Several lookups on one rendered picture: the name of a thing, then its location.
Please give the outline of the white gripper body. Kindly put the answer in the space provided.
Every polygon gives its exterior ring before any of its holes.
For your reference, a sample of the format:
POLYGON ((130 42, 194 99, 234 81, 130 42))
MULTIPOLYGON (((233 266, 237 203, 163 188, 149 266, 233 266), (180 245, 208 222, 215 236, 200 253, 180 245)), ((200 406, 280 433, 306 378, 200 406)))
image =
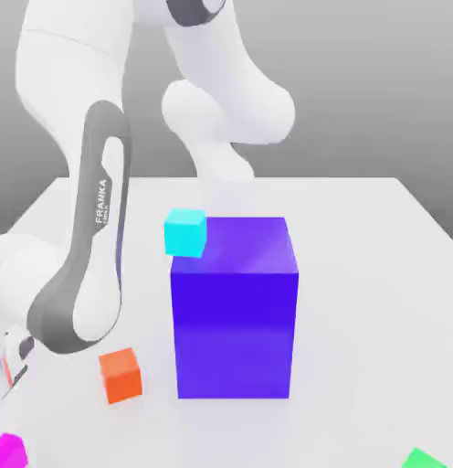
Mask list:
POLYGON ((27 371, 27 363, 21 363, 17 369, 10 370, 5 359, 0 359, 0 403, 27 371))

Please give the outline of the small magenta cube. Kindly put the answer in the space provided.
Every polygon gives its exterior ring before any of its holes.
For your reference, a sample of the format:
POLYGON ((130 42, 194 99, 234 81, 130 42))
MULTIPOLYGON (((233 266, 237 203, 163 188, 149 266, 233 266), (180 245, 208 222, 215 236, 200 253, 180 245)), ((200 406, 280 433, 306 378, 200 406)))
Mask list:
POLYGON ((0 468, 27 468, 28 458, 23 440, 14 434, 0 436, 0 468))

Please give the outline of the small orange cube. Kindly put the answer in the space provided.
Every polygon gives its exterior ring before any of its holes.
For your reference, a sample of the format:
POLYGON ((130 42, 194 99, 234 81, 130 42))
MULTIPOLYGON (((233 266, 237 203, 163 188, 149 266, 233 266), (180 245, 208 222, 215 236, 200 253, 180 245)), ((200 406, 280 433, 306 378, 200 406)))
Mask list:
POLYGON ((110 404, 141 396, 142 375, 132 348, 99 356, 100 373, 110 404))

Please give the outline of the small cyan cube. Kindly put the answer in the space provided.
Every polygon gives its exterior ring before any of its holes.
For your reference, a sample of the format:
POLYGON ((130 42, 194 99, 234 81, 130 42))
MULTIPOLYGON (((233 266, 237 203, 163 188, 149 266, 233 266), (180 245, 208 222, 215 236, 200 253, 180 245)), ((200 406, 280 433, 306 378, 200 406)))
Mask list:
POLYGON ((173 208, 163 224, 165 253, 174 257, 200 258, 207 238, 203 210, 173 208))

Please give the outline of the small green cube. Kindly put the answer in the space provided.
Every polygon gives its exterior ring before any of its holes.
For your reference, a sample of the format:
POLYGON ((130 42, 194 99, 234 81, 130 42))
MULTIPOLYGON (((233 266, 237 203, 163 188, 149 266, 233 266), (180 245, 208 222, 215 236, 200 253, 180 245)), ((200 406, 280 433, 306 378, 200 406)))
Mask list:
POLYGON ((414 448, 403 461, 401 468, 448 468, 432 455, 414 448))

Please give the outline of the large blue box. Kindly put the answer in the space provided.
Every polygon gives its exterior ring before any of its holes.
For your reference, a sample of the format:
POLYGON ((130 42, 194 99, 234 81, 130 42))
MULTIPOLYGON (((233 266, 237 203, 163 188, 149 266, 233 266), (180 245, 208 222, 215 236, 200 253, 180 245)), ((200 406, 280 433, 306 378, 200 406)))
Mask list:
POLYGON ((170 271, 181 399, 286 399, 299 268, 284 218, 209 218, 170 271))

